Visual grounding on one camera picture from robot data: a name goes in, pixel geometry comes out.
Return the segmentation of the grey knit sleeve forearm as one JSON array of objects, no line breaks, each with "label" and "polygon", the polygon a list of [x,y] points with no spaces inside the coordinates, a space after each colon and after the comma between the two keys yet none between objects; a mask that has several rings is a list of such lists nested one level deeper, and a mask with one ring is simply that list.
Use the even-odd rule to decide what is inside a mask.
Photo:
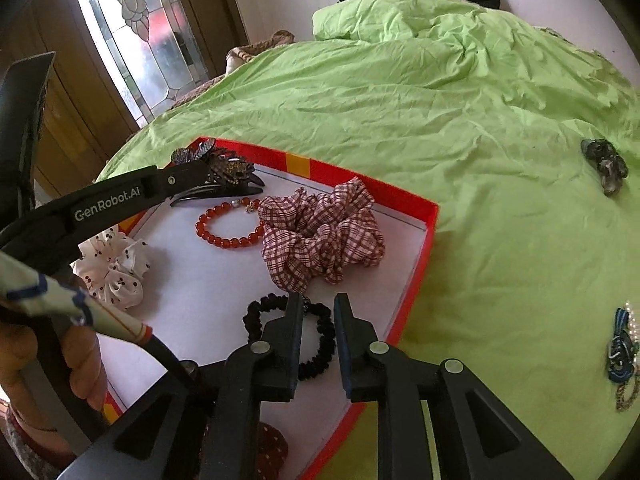
[{"label": "grey knit sleeve forearm", "polygon": [[61,439],[55,431],[36,430],[40,436],[54,437],[54,448],[47,448],[26,431],[21,422],[21,417],[9,406],[6,411],[6,440],[10,449],[33,479],[57,479],[77,456],[67,446],[58,446]]}]

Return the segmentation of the person left hand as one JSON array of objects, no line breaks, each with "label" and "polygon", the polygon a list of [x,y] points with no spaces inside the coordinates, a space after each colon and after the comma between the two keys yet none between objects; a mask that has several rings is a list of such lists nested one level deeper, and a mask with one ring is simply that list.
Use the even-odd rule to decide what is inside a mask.
[{"label": "person left hand", "polygon": [[94,440],[107,427],[106,373],[88,326],[1,324],[1,387],[29,429]]}]

